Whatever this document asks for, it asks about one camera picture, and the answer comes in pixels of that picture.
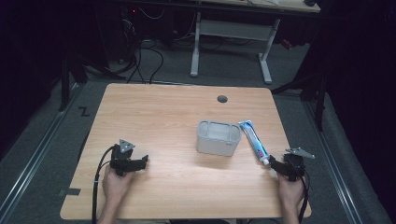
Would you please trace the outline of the white-framed wooden desk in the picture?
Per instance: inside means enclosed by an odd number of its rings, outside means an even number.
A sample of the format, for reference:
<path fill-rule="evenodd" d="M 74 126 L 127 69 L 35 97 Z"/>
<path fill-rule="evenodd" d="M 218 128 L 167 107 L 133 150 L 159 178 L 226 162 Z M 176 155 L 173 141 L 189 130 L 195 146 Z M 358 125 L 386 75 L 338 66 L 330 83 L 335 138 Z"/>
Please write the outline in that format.
<path fill-rule="evenodd" d="M 321 11 L 316 0 L 192 0 L 198 7 L 231 7 L 232 9 L 268 9 L 274 12 L 303 13 L 304 15 L 314 15 Z M 266 84 L 272 83 L 271 74 L 268 68 L 267 57 L 276 37 L 280 24 L 280 17 L 266 22 L 243 21 L 235 19 L 226 21 L 225 19 L 203 19 L 201 13 L 196 13 L 194 48 L 191 58 L 191 76 L 197 77 L 199 74 L 200 61 L 200 37 L 202 35 L 230 37 L 245 40 L 264 41 L 263 52 L 258 54 L 258 60 L 262 70 L 263 80 Z"/>

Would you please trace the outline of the blue and white toothpaste tube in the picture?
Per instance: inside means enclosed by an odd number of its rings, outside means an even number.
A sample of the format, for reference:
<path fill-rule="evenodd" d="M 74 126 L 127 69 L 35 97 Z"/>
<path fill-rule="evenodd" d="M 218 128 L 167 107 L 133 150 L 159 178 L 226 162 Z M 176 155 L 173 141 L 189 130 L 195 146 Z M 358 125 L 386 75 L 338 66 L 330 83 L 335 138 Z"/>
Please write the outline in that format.
<path fill-rule="evenodd" d="M 239 126 L 247 136 L 247 140 L 251 144 L 257 159 L 264 165 L 269 164 L 269 154 L 263 146 L 261 140 L 255 132 L 253 124 L 250 120 L 240 121 Z"/>

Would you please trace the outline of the light grey divided holder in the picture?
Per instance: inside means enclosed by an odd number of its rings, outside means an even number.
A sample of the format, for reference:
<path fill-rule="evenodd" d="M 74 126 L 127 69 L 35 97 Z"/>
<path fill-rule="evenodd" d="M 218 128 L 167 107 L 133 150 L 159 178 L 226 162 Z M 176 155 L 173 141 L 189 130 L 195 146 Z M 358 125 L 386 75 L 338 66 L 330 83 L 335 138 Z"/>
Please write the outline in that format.
<path fill-rule="evenodd" d="M 200 153 L 231 157 L 241 139 L 240 128 L 234 124 L 202 120 L 197 127 L 196 150 Z"/>

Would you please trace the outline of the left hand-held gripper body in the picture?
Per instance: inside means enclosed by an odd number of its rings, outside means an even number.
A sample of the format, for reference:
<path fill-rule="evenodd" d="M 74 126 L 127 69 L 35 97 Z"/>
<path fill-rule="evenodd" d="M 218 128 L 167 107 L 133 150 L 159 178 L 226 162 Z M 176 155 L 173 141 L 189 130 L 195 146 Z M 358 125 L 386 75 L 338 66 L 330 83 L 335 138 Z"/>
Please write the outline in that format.
<path fill-rule="evenodd" d="M 117 175 L 124 176 L 125 173 L 138 170 L 136 161 L 131 160 L 133 151 L 134 144 L 123 139 L 113 147 L 110 167 L 116 171 Z"/>

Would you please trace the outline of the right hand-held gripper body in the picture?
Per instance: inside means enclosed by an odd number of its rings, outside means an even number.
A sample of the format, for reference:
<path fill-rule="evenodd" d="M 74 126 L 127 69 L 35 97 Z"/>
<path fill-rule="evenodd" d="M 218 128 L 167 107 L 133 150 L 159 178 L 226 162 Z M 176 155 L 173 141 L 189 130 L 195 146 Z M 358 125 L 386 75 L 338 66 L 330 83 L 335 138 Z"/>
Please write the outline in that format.
<path fill-rule="evenodd" d="M 304 158 L 314 159 L 315 155 L 300 147 L 287 149 L 287 153 L 283 155 L 284 168 L 280 172 L 284 172 L 291 182 L 303 177 L 305 173 Z"/>

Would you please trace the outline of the grey floor tape strip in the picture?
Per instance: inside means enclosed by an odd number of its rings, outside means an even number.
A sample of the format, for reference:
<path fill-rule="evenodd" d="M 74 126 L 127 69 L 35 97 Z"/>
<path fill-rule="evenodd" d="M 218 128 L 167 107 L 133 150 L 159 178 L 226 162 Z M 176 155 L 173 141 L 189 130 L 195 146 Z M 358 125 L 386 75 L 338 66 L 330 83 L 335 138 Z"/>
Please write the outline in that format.
<path fill-rule="evenodd" d="M 68 188 L 68 189 L 61 189 L 58 192 L 58 195 L 60 197 L 66 196 L 66 195 L 74 195 L 78 196 L 80 194 L 80 189 L 73 189 L 73 188 Z"/>

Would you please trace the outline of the metal floor rail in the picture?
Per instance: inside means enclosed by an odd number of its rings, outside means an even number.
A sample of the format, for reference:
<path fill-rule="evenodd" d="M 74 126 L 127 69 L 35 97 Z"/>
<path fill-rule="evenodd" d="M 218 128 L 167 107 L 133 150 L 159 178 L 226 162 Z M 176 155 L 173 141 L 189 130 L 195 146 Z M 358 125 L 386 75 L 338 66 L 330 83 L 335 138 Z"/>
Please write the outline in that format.
<path fill-rule="evenodd" d="M 65 105 L 61 105 L 62 85 L 57 85 L 53 95 L 34 113 L 10 151 L 0 161 L 0 224 L 5 224 L 13 213 L 46 156 L 70 105 L 83 88 L 84 85 L 78 83 L 67 86 L 69 99 Z"/>
<path fill-rule="evenodd" d="M 330 145 L 328 144 L 324 133 L 318 128 L 318 125 L 316 124 L 313 106 L 310 103 L 303 102 L 303 107 L 319 140 L 322 157 L 325 160 L 325 164 L 341 205 L 345 210 L 349 224 L 363 224 L 361 215 L 356 207 L 356 204 L 354 203 L 354 200 L 352 199 L 351 192 L 332 155 Z"/>

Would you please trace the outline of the person's right hand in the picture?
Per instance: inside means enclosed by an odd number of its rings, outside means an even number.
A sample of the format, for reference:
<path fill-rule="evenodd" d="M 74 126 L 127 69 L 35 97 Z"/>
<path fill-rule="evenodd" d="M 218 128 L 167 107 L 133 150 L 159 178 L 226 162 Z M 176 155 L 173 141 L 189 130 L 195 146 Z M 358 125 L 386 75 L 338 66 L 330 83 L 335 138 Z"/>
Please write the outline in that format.
<path fill-rule="evenodd" d="M 278 194 L 285 207 L 296 207 L 304 197 L 304 185 L 301 180 L 291 182 L 281 173 L 277 173 Z"/>

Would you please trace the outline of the person's left hand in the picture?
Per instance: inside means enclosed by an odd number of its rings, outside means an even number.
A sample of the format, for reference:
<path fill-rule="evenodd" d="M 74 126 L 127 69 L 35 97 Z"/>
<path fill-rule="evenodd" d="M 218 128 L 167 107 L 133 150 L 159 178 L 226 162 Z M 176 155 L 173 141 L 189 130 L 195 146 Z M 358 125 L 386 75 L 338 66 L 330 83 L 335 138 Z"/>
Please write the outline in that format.
<path fill-rule="evenodd" d="M 103 179 L 103 189 L 106 195 L 106 202 L 111 204 L 119 204 L 128 192 L 134 173 L 127 173 L 120 176 L 109 165 L 105 169 L 105 177 Z"/>

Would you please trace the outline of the black metal stand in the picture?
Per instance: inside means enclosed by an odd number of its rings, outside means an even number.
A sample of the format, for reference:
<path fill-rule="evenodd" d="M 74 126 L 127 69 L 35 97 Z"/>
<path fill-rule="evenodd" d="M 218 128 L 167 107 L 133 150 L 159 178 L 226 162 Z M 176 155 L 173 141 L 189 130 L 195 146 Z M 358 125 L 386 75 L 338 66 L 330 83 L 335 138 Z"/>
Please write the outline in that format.
<path fill-rule="evenodd" d="M 324 75 L 314 74 L 306 77 L 299 77 L 282 85 L 274 90 L 272 94 L 280 94 L 287 90 L 301 89 L 300 99 L 304 102 L 316 101 L 316 109 L 314 112 L 314 121 L 317 128 L 322 132 L 322 116 L 325 109 L 325 89 L 327 78 Z"/>
<path fill-rule="evenodd" d="M 105 77 L 110 77 L 114 79 L 123 79 L 123 77 L 117 75 L 115 72 L 110 71 L 108 68 L 105 68 L 98 63 L 94 63 L 88 60 L 86 57 L 76 54 L 76 53 L 67 53 L 62 60 L 62 75 L 61 75 L 61 106 L 60 111 L 65 111 L 66 107 L 69 105 L 71 101 L 70 97 L 70 77 L 77 82 L 77 84 L 85 84 L 88 81 L 88 77 L 86 75 L 84 67 L 88 65 L 92 67 L 94 70 L 98 71 L 101 75 Z"/>

